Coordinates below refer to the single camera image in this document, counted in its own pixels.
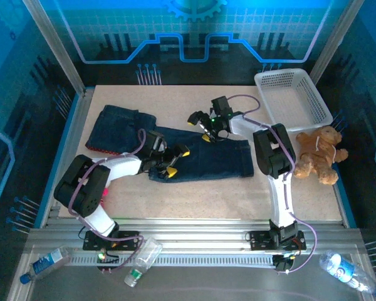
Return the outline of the aluminium table side rail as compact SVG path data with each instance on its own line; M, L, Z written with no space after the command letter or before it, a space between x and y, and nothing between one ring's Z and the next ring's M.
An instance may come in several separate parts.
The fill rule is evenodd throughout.
M43 193L38 215L34 222L35 228L45 227L51 207L55 201L53 198L55 187L75 157L94 90L94 87L88 87L84 96L77 95L73 101Z

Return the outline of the white perforated plastic basket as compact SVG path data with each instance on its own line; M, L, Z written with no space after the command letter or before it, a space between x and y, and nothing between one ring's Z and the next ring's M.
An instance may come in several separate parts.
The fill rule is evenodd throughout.
M290 132L317 129L333 122L325 101L301 68L258 73L254 82L274 124Z

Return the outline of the blue denim jeans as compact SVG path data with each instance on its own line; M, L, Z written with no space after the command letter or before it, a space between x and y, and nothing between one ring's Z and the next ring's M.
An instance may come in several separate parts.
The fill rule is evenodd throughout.
M175 184L254 176L251 147L247 140L226 139L212 143L206 142L198 132L167 127L157 127L157 131L171 146L186 145L190 154L177 160L174 165L177 173L170 179L151 169L151 181Z
M106 105L96 119L85 147L113 155L132 152L140 144L138 130L154 130L156 121L155 116L138 110Z

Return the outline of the aluminium frame post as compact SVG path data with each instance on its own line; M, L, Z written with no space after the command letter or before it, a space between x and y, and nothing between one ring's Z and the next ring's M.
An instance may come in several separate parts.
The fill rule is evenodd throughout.
M319 82L329 62L333 58L333 55L341 45L348 29L351 27L364 2L365 0L348 0L347 6L343 10L336 26L327 39L320 56L316 60L316 63L310 72L310 78L315 85Z
M38 29L46 40L60 67L69 79L72 87L79 96L84 96L86 88L73 64L55 27L51 23L46 11L39 0L22 0Z

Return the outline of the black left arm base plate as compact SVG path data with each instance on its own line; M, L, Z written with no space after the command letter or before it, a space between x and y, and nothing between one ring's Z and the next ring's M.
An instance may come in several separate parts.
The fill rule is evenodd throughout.
M108 241L98 237L92 231L85 233L83 250L85 251L100 251L106 249L107 251L134 251L137 249L138 239L125 241Z

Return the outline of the blue label water bottle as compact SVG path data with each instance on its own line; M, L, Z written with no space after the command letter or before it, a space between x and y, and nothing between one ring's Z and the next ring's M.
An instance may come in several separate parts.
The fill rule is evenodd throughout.
M376 281L373 277L343 255L328 250L320 255L319 265L329 275L350 288L376 298Z
M19 281L26 285L29 282L40 280L69 261L70 252L66 247L61 246L30 264L29 270L20 276Z

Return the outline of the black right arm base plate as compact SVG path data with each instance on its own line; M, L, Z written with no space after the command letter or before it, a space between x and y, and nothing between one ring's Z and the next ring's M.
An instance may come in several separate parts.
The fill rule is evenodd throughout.
M279 246L272 241L269 231L249 231L245 234L244 239L249 242L252 251L305 251L307 249L305 236L302 231L299 231L295 237L280 243Z

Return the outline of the empty clear green-capped bottle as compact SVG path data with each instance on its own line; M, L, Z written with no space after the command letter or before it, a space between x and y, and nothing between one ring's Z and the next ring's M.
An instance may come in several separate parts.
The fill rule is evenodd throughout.
M157 257L162 252L163 245L155 238L148 238L143 247L137 253L129 273L124 282L129 287L136 286L140 278L151 268Z

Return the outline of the red polka dot skirt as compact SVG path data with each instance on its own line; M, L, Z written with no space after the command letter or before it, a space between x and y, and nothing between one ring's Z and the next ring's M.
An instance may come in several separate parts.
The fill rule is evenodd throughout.
M105 149L98 149L98 148L94 148L94 147L86 147L86 148L90 151L99 152L99 153L102 153L102 154L108 154L108 155L112 155L112 156L117 156L117 155L121 154L119 152L113 152L113 151L109 151L109 150L105 150Z

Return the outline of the aluminium frame rail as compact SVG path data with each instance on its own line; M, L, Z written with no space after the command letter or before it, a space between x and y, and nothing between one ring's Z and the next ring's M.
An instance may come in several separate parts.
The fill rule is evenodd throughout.
M145 238L160 241L166 253L181 254L240 254L250 252L247 233L268 230L269 223L241 219L118 219L120 229L139 231ZM44 253L59 246L73 250L82 248L78 232L82 225L73 218L49 219L44 228L29 232L24 252ZM316 253L333 250L338 253L365 253L360 230L344 228L337 221L312 223L299 229L305 234L306 245L316 246Z

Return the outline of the brown teddy bear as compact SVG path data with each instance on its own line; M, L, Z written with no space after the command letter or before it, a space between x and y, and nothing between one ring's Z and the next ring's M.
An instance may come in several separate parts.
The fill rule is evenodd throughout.
M334 185L338 181L338 173L332 165L348 159L346 149L337 149L342 141L341 133L331 126L324 126L310 134L300 132L296 141L300 145L300 153L294 177L304 179L314 173L321 184Z

